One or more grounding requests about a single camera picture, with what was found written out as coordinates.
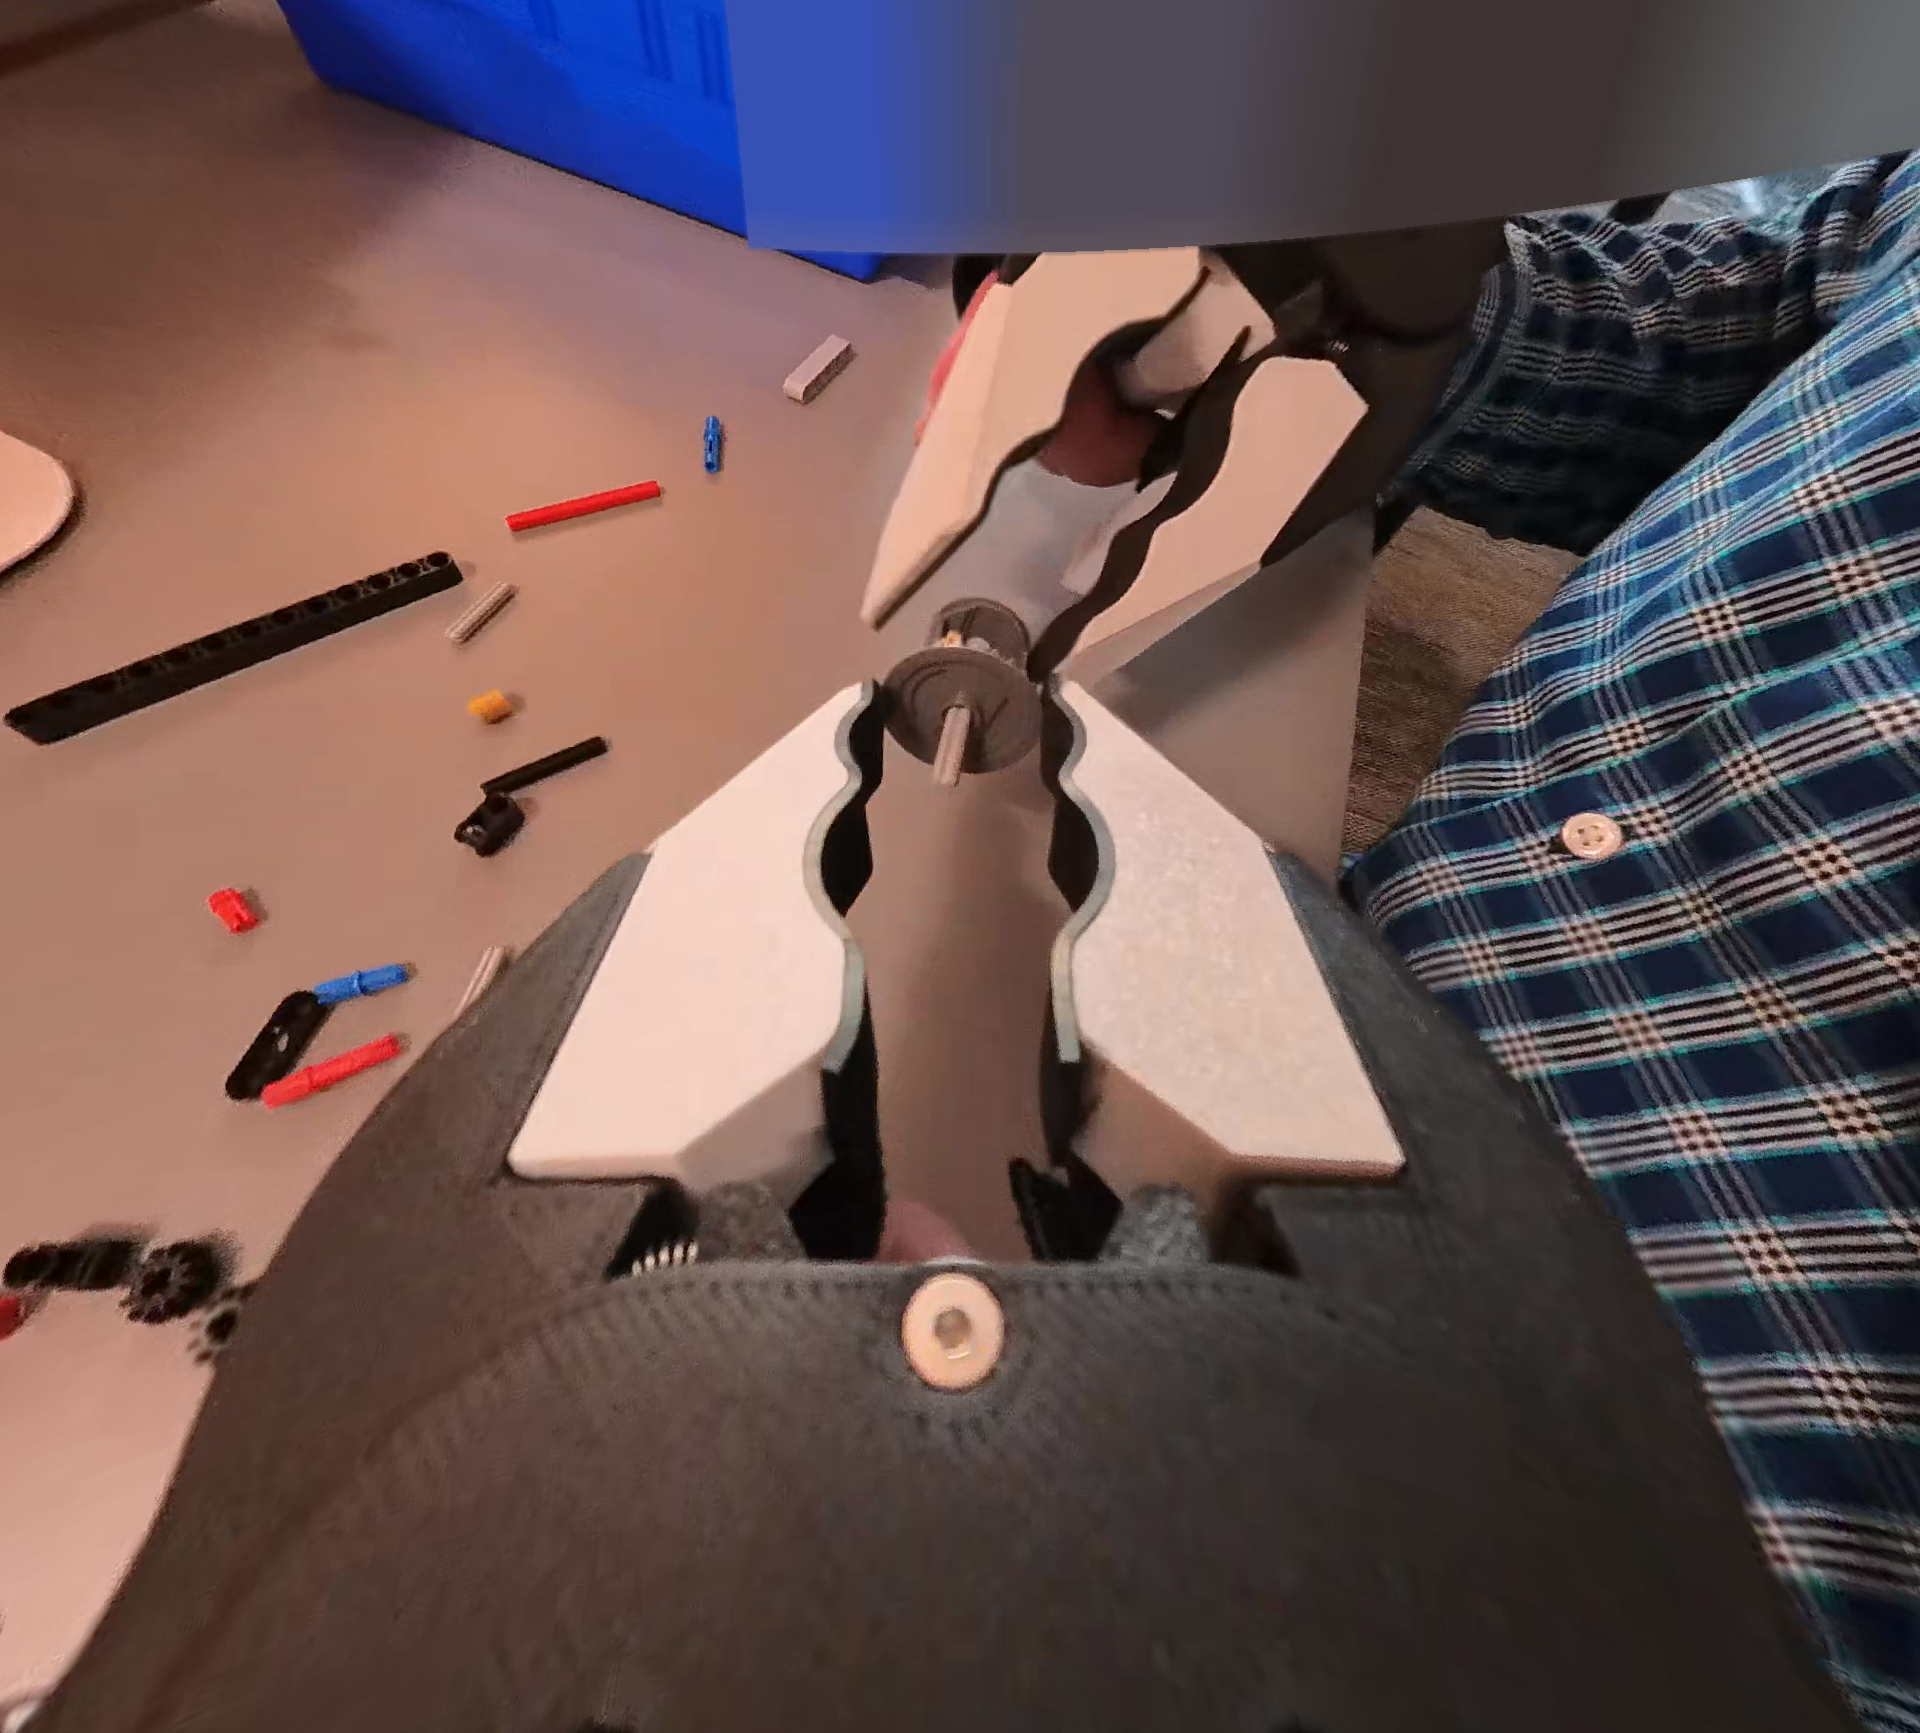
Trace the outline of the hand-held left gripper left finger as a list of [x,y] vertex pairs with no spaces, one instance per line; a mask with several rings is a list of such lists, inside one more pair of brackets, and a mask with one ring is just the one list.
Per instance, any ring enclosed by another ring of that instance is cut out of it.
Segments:
[[531,1184],[756,1186],[818,1260],[886,1217],[868,967],[886,712],[858,681],[640,856],[508,1148]]

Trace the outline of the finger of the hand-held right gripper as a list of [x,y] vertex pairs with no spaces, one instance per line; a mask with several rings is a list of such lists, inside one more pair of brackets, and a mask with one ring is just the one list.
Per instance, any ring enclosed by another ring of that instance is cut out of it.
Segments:
[[1238,328],[1204,381],[1155,417],[1164,469],[1129,487],[1068,487],[1097,508],[1032,642],[1032,683],[1090,685],[1247,585],[1367,405],[1325,357]]
[[1002,476],[1059,443],[1082,376],[1131,418],[1198,390],[1220,361],[1217,262],[1200,246],[1047,253],[980,288],[881,524],[864,624],[890,623],[981,530]]

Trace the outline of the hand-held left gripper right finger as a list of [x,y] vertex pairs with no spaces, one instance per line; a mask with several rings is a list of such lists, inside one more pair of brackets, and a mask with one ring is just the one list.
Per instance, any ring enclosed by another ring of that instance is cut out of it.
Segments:
[[1092,693],[1043,700],[1047,949],[1037,1161],[1008,1167],[1032,1257],[1097,1257],[1139,1193],[1184,1198],[1249,1257],[1276,1193],[1394,1193],[1407,1174],[1290,866]]

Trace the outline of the small grey lego gear assembly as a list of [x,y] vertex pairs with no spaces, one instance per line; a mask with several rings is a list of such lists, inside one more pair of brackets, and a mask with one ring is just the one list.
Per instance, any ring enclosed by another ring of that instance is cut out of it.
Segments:
[[1029,647],[1008,606],[959,599],[881,681],[888,734],[942,790],[1008,769],[1040,743],[1043,691],[1028,671]]

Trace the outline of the black lego axle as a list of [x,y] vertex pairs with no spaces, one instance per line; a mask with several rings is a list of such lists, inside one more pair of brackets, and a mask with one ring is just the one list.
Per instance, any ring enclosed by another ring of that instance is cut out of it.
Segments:
[[523,761],[500,774],[488,776],[482,780],[482,794],[486,797],[517,797],[520,793],[531,790],[548,780],[562,776],[567,770],[574,770],[592,761],[600,761],[607,754],[610,741],[603,736],[588,736],[567,747],[556,748],[548,754],[541,754],[535,761]]

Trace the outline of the long red lego pin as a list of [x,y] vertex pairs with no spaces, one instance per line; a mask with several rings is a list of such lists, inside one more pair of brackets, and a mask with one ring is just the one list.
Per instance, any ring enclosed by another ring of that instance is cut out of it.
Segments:
[[322,1092],[327,1092],[351,1078],[371,1073],[403,1054],[403,1040],[398,1034],[379,1034],[355,1049],[327,1054],[312,1064],[302,1064],[266,1083],[255,1101],[267,1110],[276,1110]]

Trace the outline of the red lego axle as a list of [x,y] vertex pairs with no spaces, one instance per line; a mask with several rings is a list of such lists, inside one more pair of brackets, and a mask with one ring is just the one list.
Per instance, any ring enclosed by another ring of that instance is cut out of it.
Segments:
[[660,482],[648,479],[516,511],[506,514],[501,524],[512,534],[527,534],[572,520],[597,519],[637,504],[651,504],[660,498]]

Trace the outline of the black lego liftarm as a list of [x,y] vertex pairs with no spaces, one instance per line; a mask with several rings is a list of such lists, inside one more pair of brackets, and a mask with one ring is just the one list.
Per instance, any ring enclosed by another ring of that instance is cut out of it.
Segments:
[[327,1017],[330,1004],[309,988],[300,988],[278,1001],[225,1074],[225,1098],[236,1102],[260,1101],[267,1087],[296,1073]]

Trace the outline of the long black lego beam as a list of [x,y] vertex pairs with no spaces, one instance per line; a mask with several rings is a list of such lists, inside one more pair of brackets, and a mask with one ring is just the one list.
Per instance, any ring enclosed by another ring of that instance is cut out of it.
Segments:
[[449,553],[428,553],[40,695],[4,712],[4,725],[37,747],[59,744],[396,614],[462,582],[463,571]]

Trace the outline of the person's right hand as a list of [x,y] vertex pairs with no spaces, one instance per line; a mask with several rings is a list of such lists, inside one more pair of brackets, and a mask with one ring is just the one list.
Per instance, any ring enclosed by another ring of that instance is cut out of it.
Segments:
[[1133,406],[1106,384],[1094,384],[1068,400],[1037,463],[1080,487],[1136,487],[1167,423],[1167,414]]

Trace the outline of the person in plaid shirt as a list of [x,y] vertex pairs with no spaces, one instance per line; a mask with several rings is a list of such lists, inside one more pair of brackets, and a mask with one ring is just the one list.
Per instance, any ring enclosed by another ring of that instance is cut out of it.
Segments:
[[1916,403],[1751,413],[1347,878],[1623,1227],[1872,1729],[1916,1729],[1916,721]]

